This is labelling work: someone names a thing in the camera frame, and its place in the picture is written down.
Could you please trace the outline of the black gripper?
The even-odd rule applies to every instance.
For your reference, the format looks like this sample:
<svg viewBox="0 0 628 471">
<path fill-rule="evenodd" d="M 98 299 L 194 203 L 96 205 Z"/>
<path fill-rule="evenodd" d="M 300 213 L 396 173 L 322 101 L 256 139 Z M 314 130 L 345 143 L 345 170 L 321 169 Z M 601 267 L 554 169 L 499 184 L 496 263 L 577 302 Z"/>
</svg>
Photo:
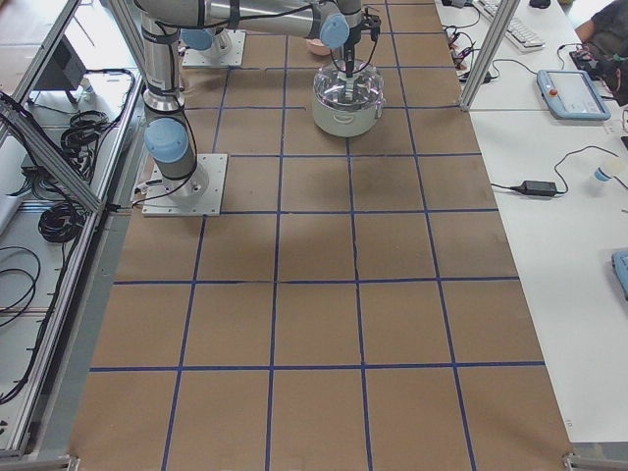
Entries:
<svg viewBox="0 0 628 471">
<path fill-rule="evenodd" d="M 379 40 L 381 33 L 381 18 L 377 14 L 369 12 L 355 12 L 346 15 L 349 25 L 349 37 L 341 47 L 343 54 L 344 74 L 347 79 L 351 79 L 351 74 L 355 69 L 355 46 L 360 42 L 362 34 L 367 31 L 372 42 Z"/>
</svg>

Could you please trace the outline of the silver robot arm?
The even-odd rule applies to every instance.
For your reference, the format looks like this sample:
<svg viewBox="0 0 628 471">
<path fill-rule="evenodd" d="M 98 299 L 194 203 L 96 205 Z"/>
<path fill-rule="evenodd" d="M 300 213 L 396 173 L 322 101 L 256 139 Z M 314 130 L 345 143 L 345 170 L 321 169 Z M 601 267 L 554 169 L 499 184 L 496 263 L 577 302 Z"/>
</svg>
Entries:
<svg viewBox="0 0 628 471">
<path fill-rule="evenodd" d="M 229 33 L 221 28 L 181 29 L 181 40 L 185 45 L 205 56 L 219 58 L 232 49 L 232 40 Z"/>
<path fill-rule="evenodd" d="M 201 195 L 208 186 L 180 90 L 178 44 L 183 31 L 243 28 L 318 39 L 340 52 L 353 75 L 355 47 L 363 32 L 378 40 L 381 20 L 359 1 L 139 1 L 144 47 L 144 143 L 177 202 Z"/>
</svg>

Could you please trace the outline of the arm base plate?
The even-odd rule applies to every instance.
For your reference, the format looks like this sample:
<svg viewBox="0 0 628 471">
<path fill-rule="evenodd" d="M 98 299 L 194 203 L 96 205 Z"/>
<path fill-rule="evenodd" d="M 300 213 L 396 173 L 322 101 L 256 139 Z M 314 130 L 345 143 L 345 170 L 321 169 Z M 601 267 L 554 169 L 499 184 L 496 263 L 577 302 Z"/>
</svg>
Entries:
<svg viewBox="0 0 628 471">
<path fill-rule="evenodd" d="M 145 217 L 196 217 L 219 216 L 228 167 L 225 153 L 199 154 L 197 166 L 191 178 L 182 186 L 162 177 L 154 164 L 152 179 L 159 180 L 151 185 L 141 213 Z"/>
<path fill-rule="evenodd" d="M 183 67 L 216 69 L 239 67 L 243 59 L 246 33 L 243 30 L 183 29 L 186 46 Z"/>
</svg>

